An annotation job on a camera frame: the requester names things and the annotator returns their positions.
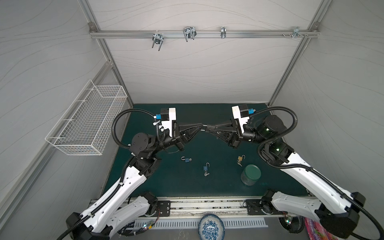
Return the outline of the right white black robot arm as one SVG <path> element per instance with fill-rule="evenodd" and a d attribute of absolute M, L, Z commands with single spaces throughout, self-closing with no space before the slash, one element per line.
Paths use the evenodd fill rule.
<path fill-rule="evenodd" d="M 247 106 L 234 106 L 233 118 L 220 125 L 206 126 L 206 132 L 218 136 L 230 147 L 240 142 L 257 143 L 257 154 L 270 167 L 278 169 L 299 182 L 313 200 L 294 197 L 270 190 L 263 196 L 264 208 L 275 208 L 309 218 L 342 239 L 363 237 L 355 234 L 360 214 L 365 215 L 377 228 L 379 239 L 384 238 L 381 224 L 364 208 L 366 198 L 359 192 L 351 193 L 333 183 L 308 164 L 283 137 L 298 125 L 297 114 L 286 107 L 269 107 L 260 111 Z"/>

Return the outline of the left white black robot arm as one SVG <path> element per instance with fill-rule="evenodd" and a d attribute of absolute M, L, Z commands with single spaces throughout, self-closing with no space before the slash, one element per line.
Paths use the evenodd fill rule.
<path fill-rule="evenodd" d="M 128 113 L 144 113 L 154 120 L 156 135 L 136 134 L 129 145 L 123 144 L 116 135 L 116 126 L 121 117 Z M 165 109 L 154 115 L 142 109 L 128 109 L 120 112 L 112 123 L 112 137 L 115 143 L 128 149 L 132 156 L 125 163 L 121 176 L 95 204 L 82 213 L 72 213 L 66 220 L 68 229 L 58 238 L 70 236 L 73 240 L 109 240 L 136 218 L 152 214 L 158 199 L 146 192 L 137 200 L 122 207 L 123 202 L 158 169 L 161 159 L 156 155 L 171 147 L 179 151 L 204 128 L 204 124 L 179 125 L 176 110 Z"/>

